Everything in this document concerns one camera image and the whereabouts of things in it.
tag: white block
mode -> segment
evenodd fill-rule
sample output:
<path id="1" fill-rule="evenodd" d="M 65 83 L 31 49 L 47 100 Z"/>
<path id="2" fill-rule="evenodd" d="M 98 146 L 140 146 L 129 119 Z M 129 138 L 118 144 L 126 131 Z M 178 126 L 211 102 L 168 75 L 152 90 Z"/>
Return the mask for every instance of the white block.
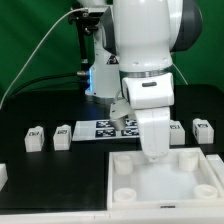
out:
<path id="1" fill-rule="evenodd" d="M 198 169 L 199 153 L 183 151 L 179 153 L 179 167 L 183 171 L 193 172 Z"/>
<path id="2" fill-rule="evenodd" d="M 207 120 L 193 120 L 193 134 L 199 144 L 213 144 L 214 129 Z"/>
<path id="3" fill-rule="evenodd" d="M 170 145 L 185 145 L 185 130 L 179 121 L 170 121 Z"/>
<path id="4" fill-rule="evenodd" d="M 131 155 L 120 154 L 114 157 L 114 167 L 117 174 L 128 175 L 133 172 L 133 160 Z"/>
<path id="5" fill-rule="evenodd" d="M 206 158 L 224 187 L 224 163 L 222 159 L 219 155 L 207 155 Z"/>
<path id="6" fill-rule="evenodd" d="M 44 129 L 40 126 L 30 128 L 25 137 L 27 152 L 39 152 L 44 144 Z"/>
<path id="7" fill-rule="evenodd" d="M 5 164 L 0 164 L 0 191 L 4 187 L 7 180 L 8 180 L 8 175 L 6 171 L 6 166 Z"/>
<path id="8" fill-rule="evenodd" d="M 54 134 L 54 149 L 58 150 L 69 150 L 72 140 L 71 127 L 63 125 L 57 127 Z"/>

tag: white tray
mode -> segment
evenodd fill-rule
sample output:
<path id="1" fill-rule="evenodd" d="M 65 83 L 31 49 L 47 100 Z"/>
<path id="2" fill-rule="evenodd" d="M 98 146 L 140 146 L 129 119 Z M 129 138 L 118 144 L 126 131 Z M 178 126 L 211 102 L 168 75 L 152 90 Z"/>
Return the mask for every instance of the white tray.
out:
<path id="1" fill-rule="evenodd" d="M 179 168 L 178 155 L 182 151 L 199 153 L 199 168 L 196 171 L 186 172 Z M 119 154 L 131 155 L 134 163 L 131 174 L 119 175 L 115 172 L 114 156 Z M 172 149 L 157 163 L 150 163 L 142 151 L 110 153 L 108 178 L 107 208 L 110 210 L 224 205 L 223 186 L 200 148 Z M 194 199 L 194 188 L 201 184 L 214 186 L 218 190 L 218 198 Z M 114 202 L 114 192 L 121 188 L 135 190 L 137 200 Z"/>

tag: white cable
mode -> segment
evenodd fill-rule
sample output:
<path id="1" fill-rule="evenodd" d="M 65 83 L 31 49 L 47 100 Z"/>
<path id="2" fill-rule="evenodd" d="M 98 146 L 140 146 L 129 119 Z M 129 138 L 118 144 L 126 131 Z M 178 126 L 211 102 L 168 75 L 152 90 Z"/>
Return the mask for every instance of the white cable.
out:
<path id="1" fill-rule="evenodd" d="M 176 68 L 176 70 L 179 72 L 180 76 L 182 77 L 182 79 L 184 80 L 185 84 L 188 85 L 187 80 L 184 78 L 183 74 L 181 73 L 181 71 L 177 68 L 177 66 L 173 63 L 173 66 Z"/>
<path id="2" fill-rule="evenodd" d="M 118 97 L 119 97 L 120 93 L 121 93 L 121 89 L 119 89 L 119 90 L 117 91 L 117 93 L 116 93 L 116 95 L 115 95 L 115 98 L 114 98 L 114 103 L 116 103 L 116 102 L 118 101 Z"/>
<path id="3" fill-rule="evenodd" d="M 0 110 L 2 109 L 4 100 L 7 96 L 7 94 L 9 93 L 9 91 L 11 90 L 12 86 L 15 84 L 15 82 L 20 78 L 20 76 L 22 75 L 22 73 L 24 72 L 24 70 L 26 69 L 26 67 L 28 66 L 28 64 L 30 63 L 30 61 L 32 60 L 32 58 L 34 57 L 34 55 L 36 54 L 36 52 L 39 50 L 39 48 L 41 47 L 41 45 L 44 43 L 44 41 L 47 39 L 47 37 L 50 35 L 50 33 L 52 32 L 52 30 L 68 15 L 74 13 L 74 12 L 78 12 L 78 11 L 84 11 L 87 10 L 88 8 L 81 8 L 81 9 L 74 9 L 71 10 L 70 12 L 66 13 L 64 16 L 62 16 L 60 19 L 57 20 L 57 22 L 55 22 L 55 24 L 50 28 L 50 30 L 46 33 L 46 35 L 43 37 L 43 39 L 40 41 L 40 43 L 37 45 L 37 47 L 35 48 L 35 50 L 33 51 L 33 53 L 30 55 L 30 57 L 28 58 L 27 62 L 24 64 L 24 66 L 22 67 L 22 69 L 20 70 L 20 72 L 18 73 L 18 75 L 16 76 L 16 78 L 11 82 L 11 84 L 9 85 L 9 87 L 7 88 L 7 90 L 5 91 L 2 100 L 1 100 L 1 104 L 0 104 Z"/>

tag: white plastic part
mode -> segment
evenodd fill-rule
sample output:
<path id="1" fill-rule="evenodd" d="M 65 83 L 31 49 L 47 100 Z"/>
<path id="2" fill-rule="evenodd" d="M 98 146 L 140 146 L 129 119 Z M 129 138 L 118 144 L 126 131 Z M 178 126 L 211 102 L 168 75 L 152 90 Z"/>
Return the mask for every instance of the white plastic part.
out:
<path id="1" fill-rule="evenodd" d="M 63 125 L 57 127 L 54 134 L 54 149 L 58 150 L 69 150 L 72 140 L 71 127 Z"/>
<path id="2" fill-rule="evenodd" d="M 172 65 L 168 1 L 114 0 L 119 70 L 145 72 Z"/>
<path id="3" fill-rule="evenodd" d="M 8 175 L 6 171 L 6 166 L 5 164 L 0 164 L 0 191 L 4 187 L 7 180 L 8 180 Z"/>
<path id="4" fill-rule="evenodd" d="M 199 154 L 198 169 L 192 172 L 180 170 L 179 154 L 182 151 Z M 132 156 L 134 163 L 134 172 L 126 176 L 117 174 L 114 167 L 114 157 L 123 153 L 110 153 L 107 208 L 112 213 L 122 210 L 127 214 L 136 210 L 159 212 L 162 208 L 172 208 L 168 210 L 173 210 L 175 219 L 179 217 L 180 210 L 224 208 L 223 186 L 199 148 L 170 149 L 168 156 L 157 163 L 149 163 L 141 151 L 126 152 Z M 195 200 L 194 188 L 198 185 L 215 187 L 218 198 Z M 115 202 L 114 192 L 122 188 L 134 189 L 137 200 L 125 204 Z"/>
<path id="5" fill-rule="evenodd" d="M 94 32 L 95 61 L 90 68 L 90 88 L 85 94 L 97 98 L 113 99 L 120 89 L 120 76 L 118 64 L 108 64 L 111 53 L 103 48 L 103 28 L 101 23 L 98 31 Z"/>
<path id="6" fill-rule="evenodd" d="M 183 151 L 179 154 L 179 167 L 183 171 L 192 172 L 198 169 L 198 152 Z"/>
<path id="7" fill-rule="evenodd" d="M 224 163 L 222 159 L 219 155 L 207 155 L 206 158 L 224 187 Z"/>
<path id="8" fill-rule="evenodd" d="M 146 157 L 153 161 L 166 156 L 170 141 L 170 108 L 135 110 L 135 116 Z"/>
<path id="9" fill-rule="evenodd" d="M 170 145 L 185 145 L 185 130 L 179 121 L 170 121 Z"/>
<path id="10" fill-rule="evenodd" d="M 106 0 L 78 0 L 84 7 L 92 7 L 98 5 L 106 5 Z"/>
<path id="11" fill-rule="evenodd" d="M 133 160 L 131 155 L 120 154 L 114 157 L 114 166 L 119 175 L 128 175 L 133 172 Z"/>
<path id="12" fill-rule="evenodd" d="M 214 129 L 207 120 L 193 120 L 193 134 L 199 144 L 213 144 Z"/>
<path id="13" fill-rule="evenodd" d="M 171 73 L 149 78 L 124 78 L 122 83 L 124 96 L 134 110 L 174 104 Z"/>
<path id="14" fill-rule="evenodd" d="M 168 0 L 168 6 L 171 27 L 170 50 L 172 50 L 180 30 L 183 12 L 183 0 Z"/>
<path id="15" fill-rule="evenodd" d="M 44 144 L 44 129 L 40 126 L 30 128 L 25 137 L 27 152 L 39 152 Z"/>
<path id="16" fill-rule="evenodd" d="M 218 198 L 218 191 L 211 185 L 198 185 L 194 189 L 195 199 L 214 199 Z"/>
<path id="17" fill-rule="evenodd" d="M 115 202 L 131 202 L 137 200 L 137 194 L 134 189 L 121 188 L 114 192 Z"/>

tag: small white block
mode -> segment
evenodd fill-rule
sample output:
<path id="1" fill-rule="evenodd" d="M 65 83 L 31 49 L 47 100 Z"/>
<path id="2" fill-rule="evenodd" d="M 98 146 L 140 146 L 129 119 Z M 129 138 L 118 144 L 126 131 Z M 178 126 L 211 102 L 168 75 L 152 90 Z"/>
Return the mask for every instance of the small white block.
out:
<path id="1" fill-rule="evenodd" d="M 193 120 L 193 134 L 199 144 L 213 144 L 214 129 L 207 120 Z"/>
<path id="2" fill-rule="evenodd" d="M 136 201 L 137 193 L 131 188 L 120 188 L 114 192 L 115 202 L 132 202 Z"/>
<path id="3" fill-rule="evenodd" d="M 185 145 L 185 130 L 179 121 L 170 121 L 170 145 Z"/>
<path id="4" fill-rule="evenodd" d="M 128 154 L 117 155 L 114 157 L 114 166 L 119 175 L 131 174 L 134 169 L 133 159 Z"/>
<path id="5" fill-rule="evenodd" d="M 6 166 L 5 164 L 0 164 L 0 191 L 4 187 L 7 180 L 8 180 L 8 175 L 6 171 Z"/>
<path id="6" fill-rule="evenodd" d="M 218 197 L 218 190 L 211 185 L 198 185 L 194 188 L 195 199 L 214 199 Z"/>
<path id="7" fill-rule="evenodd" d="M 63 125 L 57 127 L 54 134 L 54 149 L 58 150 L 69 150 L 72 140 L 71 127 Z"/>
<path id="8" fill-rule="evenodd" d="M 199 154 L 197 152 L 183 151 L 179 153 L 179 167 L 186 172 L 198 169 Z"/>
<path id="9" fill-rule="evenodd" d="M 25 137 L 27 152 L 39 152 L 44 144 L 44 129 L 40 126 L 30 128 Z"/>

